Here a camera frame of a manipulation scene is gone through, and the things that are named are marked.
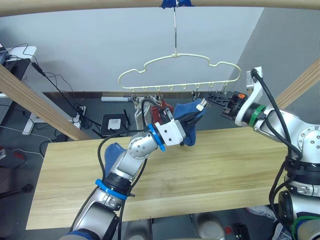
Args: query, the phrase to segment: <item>blue cloth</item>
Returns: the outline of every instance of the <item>blue cloth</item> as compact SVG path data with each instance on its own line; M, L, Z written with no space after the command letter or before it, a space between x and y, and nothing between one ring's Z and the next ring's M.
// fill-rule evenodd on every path
M173 117L175 119L185 115L185 114L190 114L190 113L196 113L199 112L199 110L196 108L196 106L201 103L201 99L197 99L193 102L189 102L186 104L179 104L177 103L174 112L173 112ZM200 114L198 114L196 117L200 118L203 114L205 114L206 109L203 109ZM186 137L183 140L184 144L188 146L193 146L196 143L196 125L194 124L191 126L187 131L186 131Z
M120 154L122 154L125 151L125 149L120 146L119 143L115 142L113 144L110 144L105 152L104 152L104 169L105 169L105 176L108 176L108 173L110 172L112 166L115 164L117 158Z
M84 237L88 240L94 240L89 233L86 233L86 232L81 232L81 231L71 231L69 232L68 234L66 235L77 235L77 236L81 236L81 237Z
M194 5L192 5L191 3L191 0L179 0L178 1L178 7L182 7L182 6L185 6L185 7L194 7ZM162 1L162 4L161 4L161 7L163 9L165 8L173 8L173 7L176 7L176 0L163 0Z

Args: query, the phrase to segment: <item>gray floor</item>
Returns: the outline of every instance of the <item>gray floor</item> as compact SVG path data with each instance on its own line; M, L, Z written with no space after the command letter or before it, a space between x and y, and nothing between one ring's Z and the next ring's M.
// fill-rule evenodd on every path
M168 99L167 102L172 106L176 103L187 103L190 99ZM63 99L54 99L57 105L70 115L73 114L72 109L64 102ZM121 113L123 109L128 112L130 121L134 123L134 107L131 102L101 102L100 99L71 99L72 103L79 103L87 106L86 116L100 123L104 114ZM13 104L11 108L23 110L17 104ZM208 108L207 113L197 124L197 130L224 129L235 128L235 124L220 116L221 110L218 108ZM6 118L2 122L2 126L23 130L27 118L22 116L20 112L9 110ZM37 128L45 127L46 124L37 124ZM99 137L91 130L84 129L93 139ZM52 140L55 129L48 126L43 129L34 129L32 133L46 136ZM39 152L39 145L46 141L45 138L38 136L22 136L20 132L9 129L0 128L0 147L13 149L23 149L31 152ZM30 183L34 186L37 184L39 172L42 166L42 158L35 154L23 153L26 163L18 168L11 169L10 174L0 182L0 192L20 188ZM25 230L28 215L32 203L34 191L32 193L18 194L7 198L0 199L0 237L6 240L57 240L69 231L68 228L41 229L41 230ZM244 209L233 209L215 212L218 219L224 227L234 224L247 224L251 239L266 240L272 236L274 223L272 220L247 213ZM152 225L153 239L164 240L172 238L196 237L195 230L188 215L157 218ZM227 236L228 240L235 239L233 236Z

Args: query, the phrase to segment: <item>wooden table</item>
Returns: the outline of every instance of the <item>wooden table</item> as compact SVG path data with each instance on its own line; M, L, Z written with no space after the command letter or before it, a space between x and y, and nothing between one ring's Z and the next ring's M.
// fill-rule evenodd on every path
M128 147L129 137L110 139ZM102 173L98 140L51 143L27 229L70 227ZM193 147L159 149L125 204L123 220L158 218L268 204L286 147L251 128L197 132Z

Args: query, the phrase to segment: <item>gray wall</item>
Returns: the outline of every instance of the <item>gray wall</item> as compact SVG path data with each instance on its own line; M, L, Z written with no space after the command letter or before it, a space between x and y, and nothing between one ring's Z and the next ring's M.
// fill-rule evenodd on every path
M263 79L276 98L319 57L320 11L265 8L238 65L244 73L262 66ZM246 75L229 84L228 90L246 93ZM269 103L265 94L260 103ZM320 124L319 83L287 110L306 122Z
M236 62L262 10L250 7L178 8L178 51L206 55L212 63ZM173 17L173 9L160 7L2 17L0 42L6 47L25 42L36 46L40 66L47 72L62 74L75 91L123 91L117 82L122 72L142 69L146 61L174 52ZM206 64L201 59L164 60L150 65L146 74L133 73L124 81L131 87L207 82L228 80L233 71L232 67L210 69ZM32 75L30 81L36 89L55 91L38 74ZM69 90L62 81L59 86Z

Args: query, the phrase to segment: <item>clothes hanger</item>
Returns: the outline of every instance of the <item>clothes hanger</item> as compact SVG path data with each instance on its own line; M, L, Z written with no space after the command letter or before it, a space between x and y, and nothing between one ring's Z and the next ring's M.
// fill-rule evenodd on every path
M138 70L138 69L133 68L133 69L130 69L128 71L125 71L125 72L121 73L120 76L118 77L118 83L120 84L120 86L123 89L129 89L129 90L132 90L132 92L135 92L136 89L144 89L145 92L148 92L148 89L155 88L159 92L161 88L169 88L170 90L173 90L174 87L182 87L183 89L187 89L187 86L196 86L196 88L198 89L201 85L208 85L209 88L212 88L214 86L214 84L216 84L216 83L224 83L226 85L228 83L235 82L240 78L241 72L242 72L241 68L238 65L234 64L234 63L227 62L227 61L219 61L216 64L211 64L210 63L210 58L207 57L207 56L193 54L193 53L178 53L177 52L177 22L176 22L176 8L175 7L173 8L173 16L174 16L174 54L168 55L168 56L158 57L158 58L155 58L153 60L147 61L143 65L144 69L141 70L141 71ZM209 67L213 67L213 68L215 68L215 67L217 67L219 65L233 66L234 68L238 69L238 76L235 79L232 79L232 80L205 81L205 82L165 84L165 85L150 85L150 86L124 86L121 83L122 77L127 75L127 74L129 74L129 73L131 73L131 72L137 72L139 74L143 74L143 73L145 73L147 71L147 66L149 64L155 63L157 61L165 60L165 59L172 59L172 58L179 58L179 57L195 57L195 58L205 59L205 60L207 60L208 66Z

